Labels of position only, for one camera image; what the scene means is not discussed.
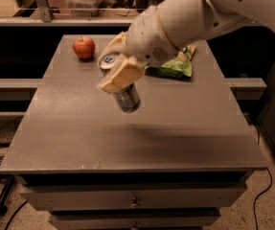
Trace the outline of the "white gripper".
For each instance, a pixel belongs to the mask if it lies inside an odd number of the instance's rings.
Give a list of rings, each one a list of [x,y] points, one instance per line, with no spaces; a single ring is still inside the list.
[[[133,20],[127,32],[117,34],[103,49],[97,60],[103,71],[99,89],[108,94],[119,92],[143,77],[145,62],[162,65],[177,54],[178,49],[165,36],[157,14],[155,7],[148,7]],[[128,51],[135,57],[126,57]]]

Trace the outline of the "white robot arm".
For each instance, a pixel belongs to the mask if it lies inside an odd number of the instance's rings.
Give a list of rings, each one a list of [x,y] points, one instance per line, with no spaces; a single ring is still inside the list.
[[[275,33],[275,0],[164,0],[134,18],[128,30],[112,39],[101,56],[116,56],[98,84],[118,92],[158,67],[186,45],[237,29],[242,20],[255,21]]]

